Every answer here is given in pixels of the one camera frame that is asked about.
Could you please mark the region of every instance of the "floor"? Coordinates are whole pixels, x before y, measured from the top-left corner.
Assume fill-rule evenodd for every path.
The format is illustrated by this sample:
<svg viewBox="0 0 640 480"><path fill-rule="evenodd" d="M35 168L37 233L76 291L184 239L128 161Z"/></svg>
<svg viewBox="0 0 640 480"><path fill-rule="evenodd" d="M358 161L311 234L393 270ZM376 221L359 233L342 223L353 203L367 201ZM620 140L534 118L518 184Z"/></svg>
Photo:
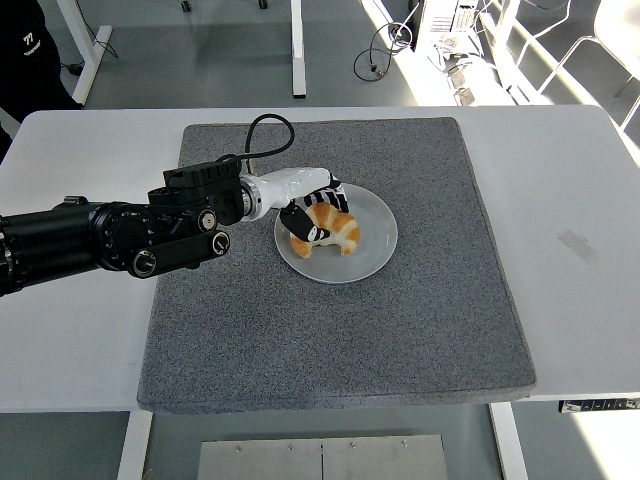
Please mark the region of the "floor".
<svg viewBox="0 0 640 480"><path fill-rule="evenodd" d="M368 47L374 32L357 0L303 2L308 88L303 100L291 95L288 2L271 0L268 10L260 10L255 0L235 0L233 8L227 8L230 1L192 0L193 11L185 14L178 0L81 0L94 29L101 24L114 26L111 44L119 56L105 56L86 108L415 104L397 69L375 83L364 83L353 75L353 61ZM384 3L395 18L405 15L405 0ZM591 28L597 0L574 3L575 18L542 39L555 56ZM41 4L63 62L80 61L55 2ZM523 5L519 18L537 32L557 15ZM518 45L517 38L510 42L514 51ZM640 86L631 85L615 99L613 93L626 81L624 71L596 46L585 46L578 53L569 70L614 119L621 120ZM589 68L593 59L601 65L595 71ZM522 68L534 85L545 76L534 57L525 57ZM65 73L64 81L70 90L74 88L75 77ZM575 102L561 86L551 87L549 94L556 103ZM2 112L0 120L10 133L18 130ZM628 132L640 141L638 118ZM577 415L561 415L556 407L555 403L527 402L514 406L529 477L614 478L607 476L584 441L576 426ZM0 415L0 480L116 478L127 419L127 413L117 412ZM502 478L484 405L158 415L146 478L195 479L202 441L395 434L441 434L452 480Z"/></svg>

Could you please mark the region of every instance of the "person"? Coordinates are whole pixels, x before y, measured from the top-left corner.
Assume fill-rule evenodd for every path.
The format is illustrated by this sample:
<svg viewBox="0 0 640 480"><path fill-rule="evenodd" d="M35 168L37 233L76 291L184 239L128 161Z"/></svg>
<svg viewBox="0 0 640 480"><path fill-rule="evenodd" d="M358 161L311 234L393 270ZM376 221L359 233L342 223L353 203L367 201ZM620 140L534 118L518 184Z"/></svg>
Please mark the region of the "person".
<svg viewBox="0 0 640 480"><path fill-rule="evenodd" d="M79 110L37 0L0 0L0 108L22 123L38 110ZM0 126L0 163L11 137Z"/></svg>

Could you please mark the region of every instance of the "gray mat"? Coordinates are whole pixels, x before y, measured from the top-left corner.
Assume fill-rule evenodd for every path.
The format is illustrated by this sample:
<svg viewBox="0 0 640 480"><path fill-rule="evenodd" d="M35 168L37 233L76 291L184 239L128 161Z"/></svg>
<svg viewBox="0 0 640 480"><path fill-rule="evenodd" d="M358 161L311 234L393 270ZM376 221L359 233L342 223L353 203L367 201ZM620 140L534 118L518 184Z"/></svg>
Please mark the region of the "gray mat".
<svg viewBox="0 0 640 480"><path fill-rule="evenodd" d="M231 250L158 282L138 401L156 412L509 401L535 373L458 124L451 118L295 124L262 173L325 167L398 223L386 266L324 285L294 272L275 212L223 228ZM181 165L241 153L246 125L185 129ZM252 151L282 145L256 129Z"/></svg>

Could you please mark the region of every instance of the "white chair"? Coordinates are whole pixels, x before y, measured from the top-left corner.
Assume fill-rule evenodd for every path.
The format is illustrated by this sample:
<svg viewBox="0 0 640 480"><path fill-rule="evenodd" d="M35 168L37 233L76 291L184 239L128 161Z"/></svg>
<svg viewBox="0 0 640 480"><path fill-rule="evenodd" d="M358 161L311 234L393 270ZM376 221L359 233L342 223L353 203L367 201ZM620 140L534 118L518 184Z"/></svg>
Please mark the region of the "white chair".
<svg viewBox="0 0 640 480"><path fill-rule="evenodd" d="M594 35L580 37L574 43L560 63L553 69L551 75L538 89L541 93L556 76L571 54L585 40L596 42L604 48L609 55L620 63L630 74L631 79L640 79L640 0L601 0L593 25ZM640 96L627 114L620 127L624 130L634 113L640 106Z"/></svg>

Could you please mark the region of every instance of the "metal plate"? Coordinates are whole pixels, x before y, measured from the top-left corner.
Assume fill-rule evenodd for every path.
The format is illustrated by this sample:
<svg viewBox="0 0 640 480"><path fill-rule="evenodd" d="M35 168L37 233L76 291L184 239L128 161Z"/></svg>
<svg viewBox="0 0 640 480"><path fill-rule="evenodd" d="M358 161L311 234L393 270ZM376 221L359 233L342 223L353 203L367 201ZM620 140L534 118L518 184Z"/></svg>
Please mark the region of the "metal plate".
<svg viewBox="0 0 640 480"><path fill-rule="evenodd" d="M205 442L198 480L447 480L438 435Z"/></svg>
<svg viewBox="0 0 640 480"><path fill-rule="evenodd" d="M323 442L324 480L446 480L438 435L332 438Z"/></svg>
<svg viewBox="0 0 640 480"><path fill-rule="evenodd" d="M203 442L198 480L322 480L322 440Z"/></svg>

